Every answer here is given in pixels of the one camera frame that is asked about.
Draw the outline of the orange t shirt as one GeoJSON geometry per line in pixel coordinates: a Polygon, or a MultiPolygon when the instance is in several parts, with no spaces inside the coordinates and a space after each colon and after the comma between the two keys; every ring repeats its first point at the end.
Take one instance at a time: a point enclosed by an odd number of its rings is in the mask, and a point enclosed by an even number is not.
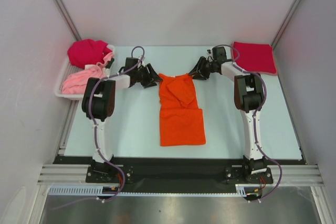
{"type": "Polygon", "coordinates": [[[160,145],[206,144],[203,110],[192,77],[187,73],[174,77],[161,73],[159,77],[160,145]]]}

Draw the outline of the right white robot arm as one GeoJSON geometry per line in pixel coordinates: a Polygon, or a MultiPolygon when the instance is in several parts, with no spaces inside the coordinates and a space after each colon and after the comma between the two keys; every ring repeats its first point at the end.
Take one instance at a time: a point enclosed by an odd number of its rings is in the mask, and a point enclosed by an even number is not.
{"type": "Polygon", "coordinates": [[[245,181],[254,183],[267,170],[260,140],[260,113],[267,90],[260,74],[237,64],[239,58],[236,48],[218,45],[208,51],[208,57],[201,56],[188,75],[195,80],[207,80],[212,73],[219,73],[233,82],[234,104],[241,113],[245,136],[241,174],[245,181]]]}

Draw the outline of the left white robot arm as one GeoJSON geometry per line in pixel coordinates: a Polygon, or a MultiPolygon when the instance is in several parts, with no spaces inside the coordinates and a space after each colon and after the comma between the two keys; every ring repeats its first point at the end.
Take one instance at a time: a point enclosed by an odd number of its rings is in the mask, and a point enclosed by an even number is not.
{"type": "Polygon", "coordinates": [[[142,59],[127,57],[125,66],[119,72],[108,77],[89,78],[83,100],[82,111],[92,121],[95,151],[87,172],[87,181],[94,178],[110,182],[120,174],[113,160],[112,145],[108,140],[107,120],[112,116],[116,102],[116,92],[140,83],[149,88],[157,85],[162,78],[151,64],[144,64],[142,59]]]}

